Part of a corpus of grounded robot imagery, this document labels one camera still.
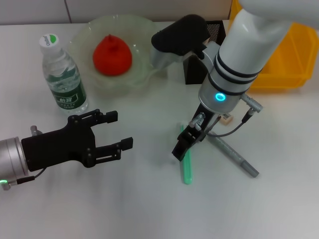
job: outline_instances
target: white wall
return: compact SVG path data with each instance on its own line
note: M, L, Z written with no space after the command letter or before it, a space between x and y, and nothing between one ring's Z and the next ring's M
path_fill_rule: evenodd
M136 14L153 21L178 20L198 14L206 20L228 19L231 0L66 0L72 22L108 14Z
M69 23L64 0L0 0L0 25Z

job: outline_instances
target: red fruit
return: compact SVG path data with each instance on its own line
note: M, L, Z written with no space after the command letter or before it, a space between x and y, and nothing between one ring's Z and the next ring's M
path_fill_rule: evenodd
M102 74L117 76L129 70L132 65L132 54L122 39L108 35L95 48L93 63Z

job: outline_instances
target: green label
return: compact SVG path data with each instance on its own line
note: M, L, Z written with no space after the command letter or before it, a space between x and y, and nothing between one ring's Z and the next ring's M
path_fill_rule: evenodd
M82 82L80 82L80 84L72 91L64 93L52 91L52 94L58 106L65 110L76 109L86 100L86 94Z

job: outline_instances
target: bottle cap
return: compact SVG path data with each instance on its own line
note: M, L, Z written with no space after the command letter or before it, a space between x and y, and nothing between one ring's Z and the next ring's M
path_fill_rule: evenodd
M61 50L60 40L55 34L43 35L39 40L39 44L43 55L49 55Z

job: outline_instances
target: black ring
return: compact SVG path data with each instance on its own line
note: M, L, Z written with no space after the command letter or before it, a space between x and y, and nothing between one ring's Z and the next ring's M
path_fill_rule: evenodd
M209 79L209 82L212 84L212 86L218 90L219 92L221 93L224 93L226 95L229 95L229 96L239 96L239 95L242 95L243 93L245 93L247 90L243 91L243 92L230 92L230 91L226 91L226 90L223 90L222 88L220 88L218 85L216 85L216 83L213 81L213 79L211 78L210 74L208 74L208 79Z
M218 66L218 64L217 64L217 62L216 62L216 58L214 58L214 67L215 67L217 73L218 73L222 78L224 78L226 81L229 81L229 82L234 83L234 84L246 85L246 84L252 83L252 82L257 78L257 76L256 76L255 78L253 78L253 79L251 79L251 80L247 80L247 81L240 81L240 80L233 79L233 78L227 76L226 74L224 74L224 73L219 69L219 66Z
M251 77L254 77L254 76L257 76L261 71L262 69L257 72L257 73L254 73L254 74L243 74L243 73L239 73L237 71L234 71L232 69L230 69L228 66L226 66L226 64L221 60L220 58L220 55L219 55L219 51L217 53L217 60L219 62L219 64L226 70L228 71L230 74L234 75L234 76L238 76L238 77L242 77L242 78L251 78Z

